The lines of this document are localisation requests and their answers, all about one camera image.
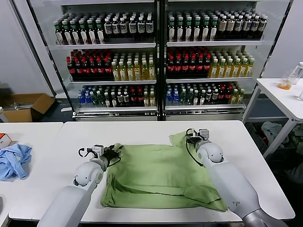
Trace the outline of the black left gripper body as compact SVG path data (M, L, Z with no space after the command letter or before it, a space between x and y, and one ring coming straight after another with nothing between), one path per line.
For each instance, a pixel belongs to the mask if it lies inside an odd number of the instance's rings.
M105 150L103 156L107 159L107 162L110 163L111 160L118 158L118 152L115 150Z

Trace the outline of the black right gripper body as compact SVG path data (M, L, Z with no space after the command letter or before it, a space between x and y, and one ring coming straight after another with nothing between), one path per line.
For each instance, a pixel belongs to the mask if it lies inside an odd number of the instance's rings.
M197 136L197 137L190 137L189 143L193 144L195 148L199 148L204 142L203 137Z

